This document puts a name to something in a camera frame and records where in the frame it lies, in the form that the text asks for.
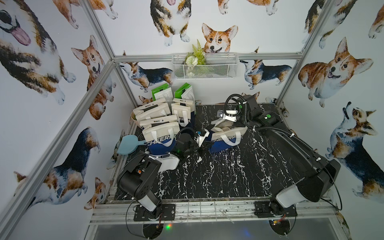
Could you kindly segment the dark blue white bag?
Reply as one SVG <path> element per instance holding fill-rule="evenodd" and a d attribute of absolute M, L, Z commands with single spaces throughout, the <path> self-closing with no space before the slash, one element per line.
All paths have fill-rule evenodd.
<path fill-rule="evenodd" d="M 192 100 L 173 99 L 171 104 L 172 114 L 178 117 L 178 123 L 180 129 L 183 128 L 195 128 L 196 116 L 195 116 L 195 102 Z"/>

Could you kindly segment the green white takeout bag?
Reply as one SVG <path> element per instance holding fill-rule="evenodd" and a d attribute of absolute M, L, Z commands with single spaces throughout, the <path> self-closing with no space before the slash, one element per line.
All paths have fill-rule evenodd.
<path fill-rule="evenodd" d="M 172 88 L 168 84 L 163 84 L 151 91 L 153 101 L 164 98 L 166 102 L 171 103 L 173 101 Z"/>

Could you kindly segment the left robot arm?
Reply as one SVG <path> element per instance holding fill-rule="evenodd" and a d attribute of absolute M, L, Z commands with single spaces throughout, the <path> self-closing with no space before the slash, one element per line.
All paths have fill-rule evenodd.
<path fill-rule="evenodd" d="M 118 176 L 118 188 L 156 218 L 161 213 L 162 201 L 151 188 L 158 173 L 175 170 L 181 159 L 198 152 L 209 134 L 208 130 L 199 135 L 192 128 L 184 128 L 176 135 L 174 152 L 157 156 L 142 151 L 135 153 Z"/>

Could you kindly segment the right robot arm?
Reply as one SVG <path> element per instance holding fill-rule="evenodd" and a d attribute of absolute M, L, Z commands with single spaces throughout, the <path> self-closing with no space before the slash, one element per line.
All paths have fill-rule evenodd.
<path fill-rule="evenodd" d="M 295 168 L 302 172 L 298 182 L 271 198 L 269 208 L 272 214 L 282 215 L 289 207 L 303 201 L 316 203 L 336 185 L 341 165 L 336 160 L 328 161 L 316 153 L 295 133 L 280 128 L 279 115 L 272 111 L 264 112 L 255 97 L 230 95 L 224 103 L 223 118 L 271 139 L 293 160 Z"/>

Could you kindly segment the light blue dustpan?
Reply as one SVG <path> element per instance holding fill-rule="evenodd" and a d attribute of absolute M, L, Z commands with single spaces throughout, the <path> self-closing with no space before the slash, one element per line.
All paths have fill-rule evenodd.
<path fill-rule="evenodd" d="M 139 141 L 136 135 L 126 135 L 122 138 L 117 153 L 119 155 L 129 155 L 133 153 L 138 146 L 144 146 L 146 141 Z"/>

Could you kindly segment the artificial fern with flower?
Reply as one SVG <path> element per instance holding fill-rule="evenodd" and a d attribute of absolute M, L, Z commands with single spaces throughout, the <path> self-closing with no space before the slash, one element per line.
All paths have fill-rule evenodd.
<path fill-rule="evenodd" d="M 194 77 L 195 72 L 198 70 L 197 66 L 204 66 L 207 64 L 205 52 L 199 42 L 197 40 L 197 44 L 192 44 L 193 52 L 188 53 L 185 61 L 183 62 L 184 65 L 187 66 L 187 76 L 188 77 Z"/>

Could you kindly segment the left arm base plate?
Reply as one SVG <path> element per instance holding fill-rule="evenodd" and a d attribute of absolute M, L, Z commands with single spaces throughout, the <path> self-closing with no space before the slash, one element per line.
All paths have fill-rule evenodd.
<path fill-rule="evenodd" d="M 175 219 L 175 213 L 175 204 L 160 204 L 152 212 L 142 206 L 139 206 L 135 209 L 134 222 L 147 222 L 157 220 L 173 221 Z"/>

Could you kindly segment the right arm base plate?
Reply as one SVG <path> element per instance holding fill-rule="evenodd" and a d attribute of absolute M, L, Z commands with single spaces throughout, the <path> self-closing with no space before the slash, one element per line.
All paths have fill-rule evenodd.
<path fill-rule="evenodd" d="M 284 208 L 274 201 L 256 201 L 254 206 L 254 215 L 258 218 L 296 217 L 298 215 L 294 206 Z"/>

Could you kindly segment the aluminium frame rail front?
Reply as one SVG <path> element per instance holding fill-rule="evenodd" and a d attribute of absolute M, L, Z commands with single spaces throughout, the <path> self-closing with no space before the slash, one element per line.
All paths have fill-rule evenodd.
<path fill-rule="evenodd" d="M 114 204 L 96 207 L 90 220 L 90 225 L 124 225 L 124 224 L 155 224 L 155 223 L 204 223 L 204 222 L 237 222 L 278 220 L 281 217 L 273 215 L 258 216 L 255 200 L 244 201 L 210 201 L 210 202 L 176 202 L 173 219 L 169 214 L 163 214 L 156 220 L 135 222 L 134 217 L 139 214 L 135 205 Z"/>

